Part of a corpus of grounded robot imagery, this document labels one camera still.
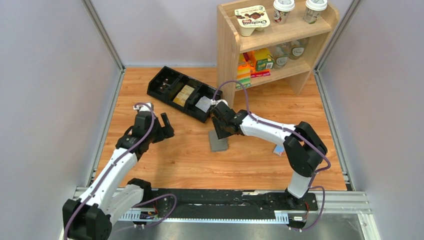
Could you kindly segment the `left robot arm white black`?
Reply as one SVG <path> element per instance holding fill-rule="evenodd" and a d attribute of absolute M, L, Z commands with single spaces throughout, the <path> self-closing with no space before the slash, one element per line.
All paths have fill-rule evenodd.
<path fill-rule="evenodd" d="M 131 179 L 120 193 L 115 192 L 150 144 L 175 135 L 167 114 L 160 116 L 164 126 L 149 108 L 139 110 L 98 178 L 78 199 L 64 203 L 63 239 L 107 240 L 115 223 L 129 209 L 154 201 L 151 183 L 139 178 Z"/>

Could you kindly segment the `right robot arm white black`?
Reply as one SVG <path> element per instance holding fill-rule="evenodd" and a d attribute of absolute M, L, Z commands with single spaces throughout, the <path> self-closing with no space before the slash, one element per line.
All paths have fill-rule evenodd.
<path fill-rule="evenodd" d="M 225 100 L 212 100 L 210 113 L 218 139 L 241 135 L 283 147 L 293 170 L 287 194 L 296 199 L 304 197 L 328 152 L 309 123 L 284 124 L 259 117 L 248 110 L 235 112 Z"/>

